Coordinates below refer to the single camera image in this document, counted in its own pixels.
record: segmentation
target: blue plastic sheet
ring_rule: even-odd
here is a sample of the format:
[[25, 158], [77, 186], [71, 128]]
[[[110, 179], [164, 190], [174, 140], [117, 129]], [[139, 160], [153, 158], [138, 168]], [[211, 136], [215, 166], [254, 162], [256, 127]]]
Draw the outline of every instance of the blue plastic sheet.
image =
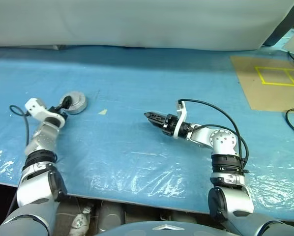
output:
[[[285, 56], [274, 49], [236, 55]], [[144, 112], [175, 114], [175, 102], [213, 103], [236, 121], [250, 148], [246, 179], [255, 210], [294, 220], [294, 132], [283, 114], [252, 111], [231, 53], [72, 47], [65, 51], [0, 49], [0, 183], [17, 185], [23, 167], [23, 119], [8, 106], [41, 98], [57, 105], [68, 91], [88, 98], [58, 139], [58, 168], [69, 194], [208, 212], [211, 151], [165, 136]], [[188, 122], [231, 124], [187, 104]], [[29, 118], [30, 132], [39, 125]]]

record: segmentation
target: blue table surface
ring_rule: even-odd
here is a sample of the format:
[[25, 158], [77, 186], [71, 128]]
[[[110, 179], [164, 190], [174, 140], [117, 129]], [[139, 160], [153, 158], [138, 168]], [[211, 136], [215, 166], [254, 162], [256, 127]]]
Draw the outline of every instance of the blue table surface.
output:
[[[58, 139], [58, 169], [68, 193], [87, 198], [208, 212], [211, 150], [174, 140], [144, 112], [175, 114], [175, 102], [213, 103], [236, 121], [250, 149], [247, 183], [255, 210], [294, 220], [294, 132], [281, 112], [252, 111], [230, 56], [287, 60], [275, 47], [250, 52], [82, 46], [63, 51], [0, 48], [0, 183], [17, 185], [24, 165], [24, 108], [68, 91], [88, 98]], [[107, 109], [105, 115], [98, 114]], [[187, 104], [188, 122], [231, 126], [220, 113]], [[29, 118], [30, 132], [39, 122]]]

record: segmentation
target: cardboard sheet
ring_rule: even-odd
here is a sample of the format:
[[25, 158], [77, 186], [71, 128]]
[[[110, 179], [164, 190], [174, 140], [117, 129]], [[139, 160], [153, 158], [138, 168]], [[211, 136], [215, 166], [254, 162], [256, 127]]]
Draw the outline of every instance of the cardboard sheet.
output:
[[252, 110], [294, 108], [294, 64], [291, 61], [236, 56], [232, 56], [231, 61]]

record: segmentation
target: transparent plastic wrap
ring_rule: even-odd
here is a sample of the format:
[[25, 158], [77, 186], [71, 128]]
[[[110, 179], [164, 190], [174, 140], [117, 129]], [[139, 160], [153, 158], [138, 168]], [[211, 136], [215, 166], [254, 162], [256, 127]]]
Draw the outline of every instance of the transparent plastic wrap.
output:
[[[201, 57], [206, 60], [190, 62]], [[68, 117], [58, 138], [57, 165], [69, 194], [208, 212], [211, 151], [163, 135], [144, 116], [175, 114], [175, 102], [190, 97], [218, 105], [236, 121], [250, 148], [246, 180], [255, 211], [294, 220], [294, 132], [281, 113], [249, 108], [229, 57], [220, 53], [0, 49], [0, 183], [16, 186], [25, 162], [23, 119], [8, 106], [38, 97], [50, 107], [72, 90], [87, 96], [88, 107]], [[230, 127], [218, 112], [192, 104], [187, 121]], [[31, 133], [38, 125], [29, 118]]]

